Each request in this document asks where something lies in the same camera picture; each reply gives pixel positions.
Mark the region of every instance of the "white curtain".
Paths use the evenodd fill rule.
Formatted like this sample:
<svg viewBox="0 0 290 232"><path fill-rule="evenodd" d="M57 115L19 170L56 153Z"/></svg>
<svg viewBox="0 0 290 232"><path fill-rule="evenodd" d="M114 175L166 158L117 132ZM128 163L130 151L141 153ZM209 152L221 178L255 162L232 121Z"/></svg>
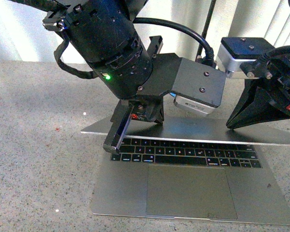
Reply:
<svg viewBox="0 0 290 232"><path fill-rule="evenodd" d="M171 20L201 34L210 0L149 0L138 16ZM54 62L53 51L61 42L46 31L42 20L46 13L0 0L0 60ZM162 35L162 53L175 52L194 59L198 43L173 29L154 25L136 25L145 46L149 36ZM217 0L206 40L218 52L225 36L264 37L275 47L290 44L290 8L288 0ZM63 55L67 63L84 63L70 45Z"/></svg>

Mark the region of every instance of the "screw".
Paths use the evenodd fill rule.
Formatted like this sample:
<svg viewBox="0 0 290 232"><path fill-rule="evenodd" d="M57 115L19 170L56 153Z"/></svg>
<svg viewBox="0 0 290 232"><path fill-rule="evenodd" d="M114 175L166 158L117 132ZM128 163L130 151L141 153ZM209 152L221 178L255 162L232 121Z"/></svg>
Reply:
<svg viewBox="0 0 290 232"><path fill-rule="evenodd" d="M267 72L265 74L265 78L268 79L268 80L270 80L272 77L273 77L273 75L270 72Z"/></svg>
<svg viewBox="0 0 290 232"><path fill-rule="evenodd" d="M252 72L248 72L248 73L247 73L247 77L248 77L249 79L254 78L254 77L255 77L255 74L253 74Z"/></svg>

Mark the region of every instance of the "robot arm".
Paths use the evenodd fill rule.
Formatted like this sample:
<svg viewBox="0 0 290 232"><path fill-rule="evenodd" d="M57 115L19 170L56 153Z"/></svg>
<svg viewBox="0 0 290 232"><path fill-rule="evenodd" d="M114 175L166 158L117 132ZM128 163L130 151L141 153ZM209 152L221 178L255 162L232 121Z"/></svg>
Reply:
<svg viewBox="0 0 290 232"><path fill-rule="evenodd" d="M119 98L103 145L108 152L120 152L130 120L162 124L163 96L168 93L176 94L200 112L221 103L226 74L214 68L212 48L203 37L182 25L135 18L147 0L12 1L48 12L44 27L64 40L55 51L63 70L84 79L99 77ZM162 25L187 33L203 45L206 57L194 62L174 53L159 54L160 36L150 37L146 51L133 23ZM227 127L290 118L290 46L275 49L262 38L222 41L218 57L226 73L242 71L248 77ZM81 72L60 60L69 43L93 71Z"/></svg>

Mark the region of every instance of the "black pole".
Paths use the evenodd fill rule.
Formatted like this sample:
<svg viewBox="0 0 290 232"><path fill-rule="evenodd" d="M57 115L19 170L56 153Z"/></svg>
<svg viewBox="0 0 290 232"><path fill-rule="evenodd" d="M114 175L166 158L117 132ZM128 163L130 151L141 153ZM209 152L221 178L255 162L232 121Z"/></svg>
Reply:
<svg viewBox="0 0 290 232"><path fill-rule="evenodd" d="M215 4L216 4L216 0L212 0L211 1L211 5L209 6L209 10L208 10L208 14L207 14L207 17L206 17L204 29L203 29L203 32L202 32L202 37L204 39L206 39L209 23L211 22L211 19L212 19L212 15L213 15ZM201 55L202 49L203 49L203 47L199 44L199 48L198 48L198 52L197 52L197 56L195 58L195 61L197 61L197 57Z"/></svg>

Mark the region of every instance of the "black cable sleeve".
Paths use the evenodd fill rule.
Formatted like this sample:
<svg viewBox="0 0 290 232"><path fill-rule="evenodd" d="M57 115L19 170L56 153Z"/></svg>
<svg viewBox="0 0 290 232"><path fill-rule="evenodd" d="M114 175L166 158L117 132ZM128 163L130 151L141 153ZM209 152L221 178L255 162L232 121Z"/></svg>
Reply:
<svg viewBox="0 0 290 232"><path fill-rule="evenodd" d="M196 33L194 30L175 23L175 22L171 22L168 20L164 20L164 19L157 19L157 18L135 18L135 20L133 21L133 23L137 24L137 23L144 23L144 24L154 24L154 25L159 25L159 26L164 26L164 27L169 27L169 28L173 28L175 30L181 31L189 36L191 36L193 39L195 39L196 41L198 41L202 47L205 50L205 60L203 64L206 64L208 66L213 66L214 64L214 50L211 48L211 46L208 44L208 42L198 33Z"/></svg>
<svg viewBox="0 0 290 232"><path fill-rule="evenodd" d="M88 79L89 80L89 79L94 79L94 78L98 77L98 75L94 71L90 71L90 72L79 71L79 70L72 68L69 65L62 62L62 60L60 58L61 58L63 52L67 49L70 42L69 42L69 38L68 38L67 34L64 31L61 33L61 36L63 38L63 42L54 51L55 60L58 64L58 66L62 70L66 71L72 75L75 75L81 79Z"/></svg>
<svg viewBox="0 0 290 232"><path fill-rule="evenodd" d="M207 31L208 31L209 24L210 24L211 19L212 19L212 15L213 15L213 12L214 12L215 4L216 4L216 0L212 0L211 4L209 6L209 10L208 10L208 13L207 13L204 29L203 29L203 32L202 32L202 37L204 39L206 39L206 36L207 36ZM197 56L195 57L195 61L197 61L197 57L202 54L202 49L203 49L203 47L201 46L201 44L199 44L199 48L198 48Z"/></svg>
<svg viewBox="0 0 290 232"><path fill-rule="evenodd" d="M66 9L66 7L63 4L57 2L56 0L8 0L8 1L21 3L45 12L49 11L56 12L60 9Z"/></svg>

